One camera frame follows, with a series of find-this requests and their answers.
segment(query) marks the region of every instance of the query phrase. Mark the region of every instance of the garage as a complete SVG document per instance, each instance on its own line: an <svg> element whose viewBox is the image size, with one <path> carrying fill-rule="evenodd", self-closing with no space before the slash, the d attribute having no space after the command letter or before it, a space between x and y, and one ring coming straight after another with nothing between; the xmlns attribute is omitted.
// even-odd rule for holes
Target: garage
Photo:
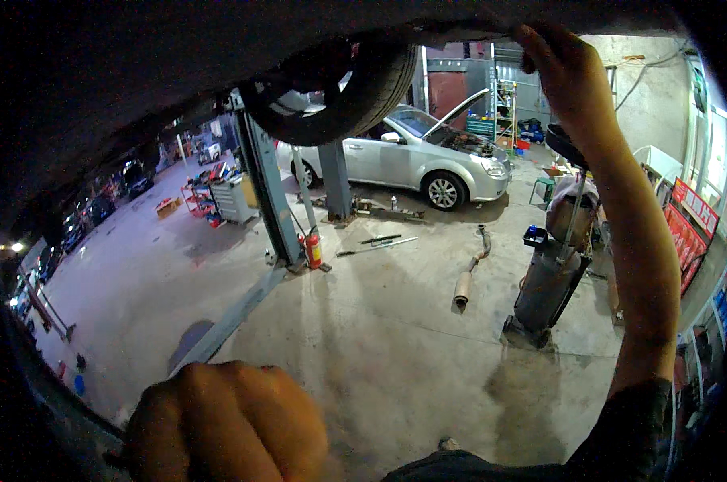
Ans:
<svg viewBox="0 0 727 482"><path fill-rule="evenodd" d="M666 480L724 387L727 103L685 35L581 38L678 256L652 468ZM381 479L446 437L515 467L578 450L626 334L622 228L519 44L431 45L409 47L403 98L366 129L310 142L320 131L294 116L330 111L354 75L292 96L265 77L113 149L109 169L0 231L3 307L67 403L111 427L102 451L118 457L147 387L233 360L309 393L326 478ZM306 121L304 137L275 116Z"/></svg>

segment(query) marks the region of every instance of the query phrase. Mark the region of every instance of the red door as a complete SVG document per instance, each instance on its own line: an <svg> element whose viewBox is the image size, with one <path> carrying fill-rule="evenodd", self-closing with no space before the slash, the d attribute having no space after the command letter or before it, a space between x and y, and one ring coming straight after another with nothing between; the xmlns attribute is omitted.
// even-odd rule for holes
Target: red door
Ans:
<svg viewBox="0 0 727 482"><path fill-rule="evenodd" d="M444 117L467 99L463 72L430 72L427 74L427 86L430 91L430 111L428 113L436 119ZM466 117L466 113L460 114L451 123L451 126L464 130Z"/></svg>

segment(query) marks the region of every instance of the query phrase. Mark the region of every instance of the green stool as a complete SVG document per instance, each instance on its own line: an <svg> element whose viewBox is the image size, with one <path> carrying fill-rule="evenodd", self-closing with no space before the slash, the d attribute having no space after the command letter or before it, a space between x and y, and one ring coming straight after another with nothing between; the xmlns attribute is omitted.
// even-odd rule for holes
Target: green stool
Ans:
<svg viewBox="0 0 727 482"><path fill-rule="evenodd" d="M532 198L534 197L534 190L537 188L538 184L545 184L545 192L543 193L543 202L545 203L545 207L547 207L551 203L551 198L554 195L554 188L556 186L556 181L549 178L538 178L536 181L534 181L534 186L532 186L532 194L529 196L529 204L532 204Z"/></svg>

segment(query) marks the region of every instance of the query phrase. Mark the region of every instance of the silver sedan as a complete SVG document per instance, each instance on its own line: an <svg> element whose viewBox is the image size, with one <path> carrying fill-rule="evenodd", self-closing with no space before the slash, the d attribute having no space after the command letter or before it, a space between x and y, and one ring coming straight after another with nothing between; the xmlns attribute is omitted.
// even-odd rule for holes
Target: silver sedan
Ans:
<svg viewBox="0 0 727 482"><path fill-rule="evenodd" d="M477 92L441 120L398 105L361 136L342 141L348 178L423 191L440 210L453 210L468 200L499 198L511 182L505 151L484 137L448 125L487 92ZM301 147L299 152L301 170L293 165L289 144L278 142L275 154L279 165L290 166L295 176L303 173L309 185L317 184L323 178L318 149Z"/></svg>

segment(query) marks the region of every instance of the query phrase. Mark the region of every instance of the hand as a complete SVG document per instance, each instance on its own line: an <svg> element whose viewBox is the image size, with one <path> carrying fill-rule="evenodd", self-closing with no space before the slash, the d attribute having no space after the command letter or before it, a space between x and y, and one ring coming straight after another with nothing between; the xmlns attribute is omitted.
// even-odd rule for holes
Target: hand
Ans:
<svg viewBox="0 0 727 482"><path fill-rule="evenodd" d="M313 480L326 456L315 403L277 367L185 366L146 389L123 456L136 480Z"/></svg>
<svg viewBox="0 0 727 482"><path fill-rule="evenodd" d="M523 47L524 72L540 73L551 110L586 157L625 143L596 49L567 29L549 25L519 25L513 39Z"/></svg>

